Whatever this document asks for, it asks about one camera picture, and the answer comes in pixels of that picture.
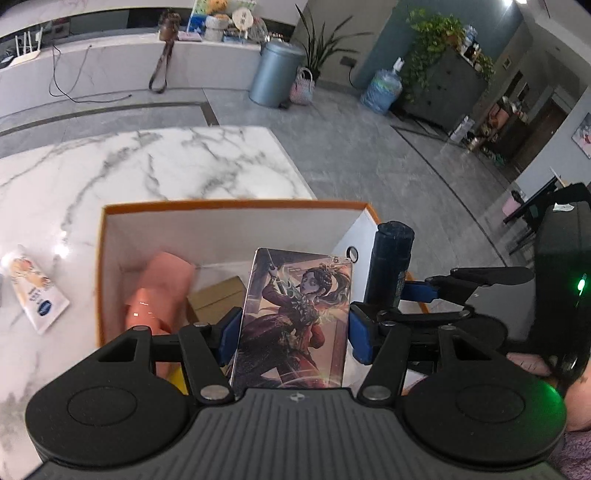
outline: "white tube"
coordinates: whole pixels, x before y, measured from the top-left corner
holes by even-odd
[[[43,333],[70,304],[22,245],[2,257],[2,268],[10,276],[18,302],[38,333]]]

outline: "brown cardboard piece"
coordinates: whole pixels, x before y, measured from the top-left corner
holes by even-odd
[[[219,322],[232,307],[244,306],[246,289],[240,277],[232,277],[187,296],[187,320],[211,325]]]

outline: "open box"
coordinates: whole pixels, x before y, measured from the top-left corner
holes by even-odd
[[[345,256],[355,247],[352,300],[362,301],[380,220],[371,205],[319,200],[191,200],[109,205],[97,264],[98,344],[125,330],[125,300],[148,261],[166,251],[197,266],[192,291],[240,276],[257,248]],[[403,302],[405,312],[424,306]]]

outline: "blue trash can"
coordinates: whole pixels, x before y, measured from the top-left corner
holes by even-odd
[[[278,108],[290,97],[297,69],[306,58],[303,48],[291,43],[271,40],[261,47],[261,63],[249,93],[259,105]]]

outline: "teal wall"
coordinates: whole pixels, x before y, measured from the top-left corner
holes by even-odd
[[[472,25],[478,31],[477,42],[483,53],[493,60],[501,55],[523,21],[515,2],[506,6],[504,0],[400,0],[356,75],[356,86],[365,87],[375,72],[391,69],[398,57],[406,55],[414,38],[406,19],[414,8],[455,15],[464,25]]]

